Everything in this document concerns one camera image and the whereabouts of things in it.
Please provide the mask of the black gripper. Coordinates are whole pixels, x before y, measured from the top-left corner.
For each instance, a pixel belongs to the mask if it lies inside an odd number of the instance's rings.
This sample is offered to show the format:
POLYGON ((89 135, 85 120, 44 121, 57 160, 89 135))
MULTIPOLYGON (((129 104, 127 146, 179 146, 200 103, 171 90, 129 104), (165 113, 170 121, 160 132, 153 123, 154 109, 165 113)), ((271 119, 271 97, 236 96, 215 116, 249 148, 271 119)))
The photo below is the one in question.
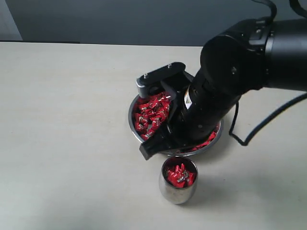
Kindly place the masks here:
POLYGON ((155 138, 143 142, 139 150, 145 160, 158 153, 189 150, 206 145, 225 115, 225 97, 185 95, 175 101, 170 117, 155 132, 155 138))

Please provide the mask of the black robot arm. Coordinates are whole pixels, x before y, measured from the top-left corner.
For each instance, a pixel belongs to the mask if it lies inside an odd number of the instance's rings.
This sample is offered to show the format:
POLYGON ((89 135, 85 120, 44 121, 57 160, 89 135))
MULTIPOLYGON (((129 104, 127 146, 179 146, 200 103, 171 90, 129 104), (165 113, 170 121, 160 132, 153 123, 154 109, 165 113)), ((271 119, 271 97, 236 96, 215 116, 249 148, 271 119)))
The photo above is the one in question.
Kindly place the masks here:
POLYGON ((168 119, 140 146, 146 160, 205 141, 250 90, 306 91, 307 21, 240 21, 203 46, 200 65, 194 77, 174 62, 137 79, 140 97, 164 89, 173 99, 168 119))

